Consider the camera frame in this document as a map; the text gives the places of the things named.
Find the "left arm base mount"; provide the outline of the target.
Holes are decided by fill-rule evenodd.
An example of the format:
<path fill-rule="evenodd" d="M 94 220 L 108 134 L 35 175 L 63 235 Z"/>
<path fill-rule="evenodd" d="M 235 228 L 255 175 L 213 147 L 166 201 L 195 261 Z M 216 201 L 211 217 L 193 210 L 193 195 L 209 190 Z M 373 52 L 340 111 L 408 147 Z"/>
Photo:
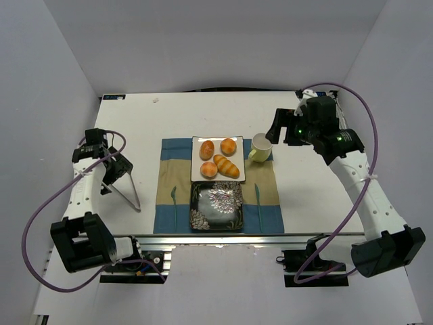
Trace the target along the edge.
<path fill-rule="evenodd" d="M 117 263 L 100 275 L 101 284 L 164 284 L 170 271 L 174 246 L 149 242 L 136 238 L 137 255 L 127 257 L 134 263 Z"/>

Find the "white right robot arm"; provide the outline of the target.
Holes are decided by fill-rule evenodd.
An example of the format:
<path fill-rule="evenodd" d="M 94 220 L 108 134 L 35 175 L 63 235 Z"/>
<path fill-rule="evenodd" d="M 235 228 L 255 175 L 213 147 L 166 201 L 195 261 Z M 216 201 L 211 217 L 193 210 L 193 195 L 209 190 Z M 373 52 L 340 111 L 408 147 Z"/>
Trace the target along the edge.
<path fill-rule="evenodd" d="M 353 203 L 333 233 L 307 242 L 306 260 L 294 282 L 319 279 L 320 275 L 300 276 L 308 266 L 322 268 L 331 261 L 336 266 L 323 271 L 322 276 L 345 264 L 353 265 L 366 278 L 409 265 L 426 236 L 420 227 L 409 227 L 394 209 L 374 175 L 375 161 L 368 161 L 359 136 L 340 127 L 335 101 L 319 96 L 302 100 L 296 109 L 278 108 L 265 137 L 277 144 L 282 128 L 286 129 L 284 143 L 288 146 L 313 147 Z"/>

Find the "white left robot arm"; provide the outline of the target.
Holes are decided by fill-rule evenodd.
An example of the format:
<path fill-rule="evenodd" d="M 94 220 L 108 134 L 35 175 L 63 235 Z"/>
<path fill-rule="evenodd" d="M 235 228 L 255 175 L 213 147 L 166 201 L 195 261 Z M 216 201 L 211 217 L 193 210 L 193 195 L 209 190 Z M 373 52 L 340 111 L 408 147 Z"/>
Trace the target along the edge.
<path fill-rule="evenodd" d="M 84 142 L 74 150 L 72 167 L 76 182 L 62 220 L 51 224 L 50 234 L 70 273 L 142 257 L 133 236 L 116 238 L 99 215 L 100 198 L 115 193 L 137 212 L 138 198 L 130 200 L 114 183 L 131 176 L 133 164 L 108 142 L 110 131 L 88 129 Z"/>

